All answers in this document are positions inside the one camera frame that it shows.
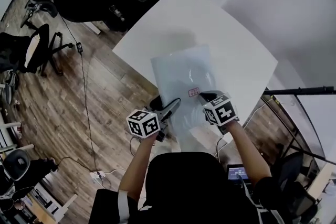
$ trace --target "red stamp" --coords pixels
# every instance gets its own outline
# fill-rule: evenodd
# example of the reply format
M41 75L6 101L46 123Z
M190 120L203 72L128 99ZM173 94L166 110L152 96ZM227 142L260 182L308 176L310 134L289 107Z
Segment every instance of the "red stamp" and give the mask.
M200 94L199 91L200 89L197 87L197 88L194 88L194 89L191 89L191 90L189 90L189 97L193 97L193 96L195 96L195 95L198 95L198 94Z

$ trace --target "person in black clothing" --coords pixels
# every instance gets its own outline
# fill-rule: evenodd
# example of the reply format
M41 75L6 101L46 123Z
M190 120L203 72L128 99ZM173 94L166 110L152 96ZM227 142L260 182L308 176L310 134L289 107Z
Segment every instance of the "person in black clothing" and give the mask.
M291 223L279 186L242 126L233 120L226 128L254 188L253 199L227 180L221 164L208 153L165 153L148 167L156 138L152 135L141 142L118 193L97 191L89 223L103 219L108 223ZM138 210L145 176L146 201ZM106 193L109 198L97 199Z
M17 213L16 210L22 210L24 206L20 199L24 198L46 175L56 170L57 165L53 159L30 161L30 166L24 176L14 182L15 192L12 198L1 199L0 197L0 210L7 216L15 215Z

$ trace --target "screen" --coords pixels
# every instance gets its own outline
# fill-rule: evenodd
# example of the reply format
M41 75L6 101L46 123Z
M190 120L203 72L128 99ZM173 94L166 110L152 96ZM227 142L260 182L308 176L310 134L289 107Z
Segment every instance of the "screen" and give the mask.
M245 172L245 168L243 167L232 167L229 169L229 180L238 180L239 177L237 175L240 175L242 179L248 179L247 174Z

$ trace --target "translucent plastic bag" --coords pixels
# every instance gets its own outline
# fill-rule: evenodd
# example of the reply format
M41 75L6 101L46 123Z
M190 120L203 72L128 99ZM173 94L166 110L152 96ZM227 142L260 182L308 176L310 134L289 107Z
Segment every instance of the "translucent plastic bag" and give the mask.
M203 91L216 90L209 47L197 46L155 57L152 67L163 105L181 98L180 107L170 118L181 150L206 151L189 130L208 125L197 96Z

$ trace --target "wooden floor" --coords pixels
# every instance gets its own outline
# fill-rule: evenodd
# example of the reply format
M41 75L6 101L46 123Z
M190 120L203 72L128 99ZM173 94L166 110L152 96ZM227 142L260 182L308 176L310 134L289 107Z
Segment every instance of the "wooden floor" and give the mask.
M13 2L0 25L1 31L21 36L33 33L26 27L19 27L26 2ZM60 16L51 18L41 12L33 16L33 23L36 26L48 23L50 38L55 31L59 31L63 33L64 43L73 42ZM131 135L127 131L125 118L156 96L157 89L112 52L122 34L108 31L103 24L98 25L103 29L99 36L82 24L68 22L68 25L83 46L87 103L97 167L106 172L126 169L132 155L129 149ZM57 63L64 72L62 77L54 74L50 65L47 67L47 78L39 74L20 74L20 87L14 96L20 101L20 109L17 111L13 106L8 107L8 117L11 121L22 122L20 143L35 144L35 149L29 151L32 159L53 157L59 162L63 157L70 156L94 170L80 55L75 48L67 48L59 53ZM287 145L290 140L287 130L266 106L255 114L246 130L269 163L277 155L275 145ZM137 141L132 142L133 151L138 144ZM237 152L231 154L230 151L236 152L234 145L221 151L221 161L239 162L239 159L232 157L237 156ZM116 172L109 175L111 189L117 189L122 174ZM78 194L62 224L88 222L95 193L100 186L92 181L85 168L65 159L59 170L49 174L45 182L61 202L74 193ZM104 185L109 187L108 182L104 182Z

